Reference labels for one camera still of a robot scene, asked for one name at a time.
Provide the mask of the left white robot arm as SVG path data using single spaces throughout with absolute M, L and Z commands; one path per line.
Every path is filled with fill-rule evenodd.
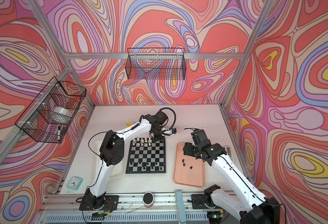
M 81 201 L 82 210 L 99 210 L 105 204 L 106 187 L 115 168 L 124 158 L 125 146 L 136 141 L 139 146 L 149 147 L 164 141 L 165 136 L 176 133 L 173 125 L 164 129 L 169 120 L 161 108 L 155 115 L 141 115 L 139 121 L 120 131 L 105 131 L 106 134 L 98 154 L 101 163 L 96 173 L 95 180 L 88 186 Z

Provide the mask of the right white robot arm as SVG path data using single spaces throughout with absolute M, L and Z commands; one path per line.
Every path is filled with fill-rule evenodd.
M 228 195 L 214 184 L 204 190 L 203 201 L 209 208 L 220 207 L 242 224 L 280 223 L 280 203 L 268 198 L 240 172 L 226 149 L 218 143 L 212 144 L 203 129 L 192 128 L 193 142 L 185 143 L 184 155 L 201 159 L 214 168 L 229 184 L 236 198 Z

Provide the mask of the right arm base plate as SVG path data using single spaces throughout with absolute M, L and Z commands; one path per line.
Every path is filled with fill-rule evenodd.
M 221 188 L 218 185 L 214 184 L 206 188 L 202 194 L 192 194 L 191 199 L 188 199 L 187 202 L 191 203 L 193 209 L 195 210 L 200 210 L 200 209 L 223 210 L 223 208 L 215 205 L 211 199 L 211 194 L 217 189 L 221 189 Z

